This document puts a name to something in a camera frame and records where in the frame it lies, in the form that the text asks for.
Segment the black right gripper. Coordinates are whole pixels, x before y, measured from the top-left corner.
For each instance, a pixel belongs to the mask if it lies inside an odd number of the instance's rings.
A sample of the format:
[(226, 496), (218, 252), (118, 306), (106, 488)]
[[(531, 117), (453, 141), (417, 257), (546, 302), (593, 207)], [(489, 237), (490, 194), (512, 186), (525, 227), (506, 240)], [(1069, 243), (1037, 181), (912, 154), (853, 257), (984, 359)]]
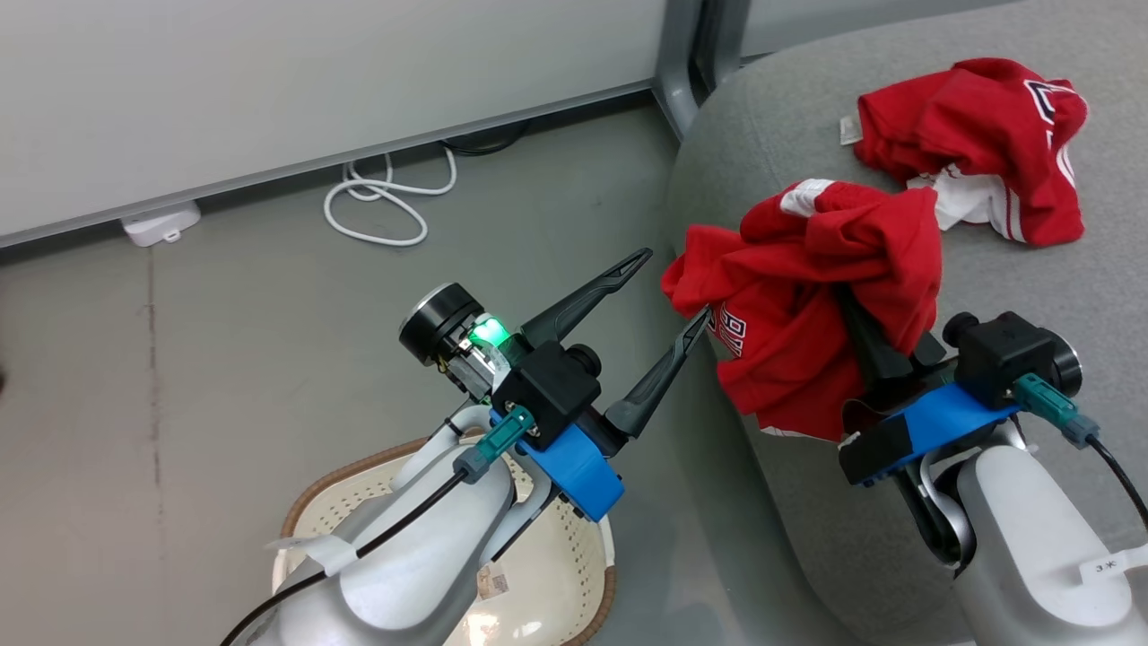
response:
[(947, 349), (926, 330), (914, 349), (914, 364), (926, 367), (915, 367), (852, 287), (838, 287), (838, 310), (864, 382), (864, 395), (843, 406), (838, 464), (850, 485), (872, 487), (912, 459), (964, 439), (967, 426), (952, 404), (957, 357), (946, 359)]

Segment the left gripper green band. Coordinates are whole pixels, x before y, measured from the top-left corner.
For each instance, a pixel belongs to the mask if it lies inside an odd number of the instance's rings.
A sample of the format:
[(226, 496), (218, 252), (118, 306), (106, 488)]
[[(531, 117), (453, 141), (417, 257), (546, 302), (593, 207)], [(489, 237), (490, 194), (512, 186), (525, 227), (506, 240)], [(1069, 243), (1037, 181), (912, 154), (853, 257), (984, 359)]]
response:
[[(488, 314), (461, 285), (441, 285), (420, 299), (404, 320), (400, 343), (419, 363), (447, 376), (468, 400), (488, 402), (492, 394), (501, 394), (503, 400), (537, 402), (540, 388), (519, 365), (527, 359), (529, 347), (563, 342), (607, 295), (620, 291), (652, 255), (652, 249), (637, 249), (523, 322), (520, 334), (512, 334), (499, 319)], [(712, 308), (701, 308), (656, 367), (631, 392), (610, 405), (605, 420), (612, 428), (627, 438), (639, 437), (692, 349), (704, 338), (709, 319)]]

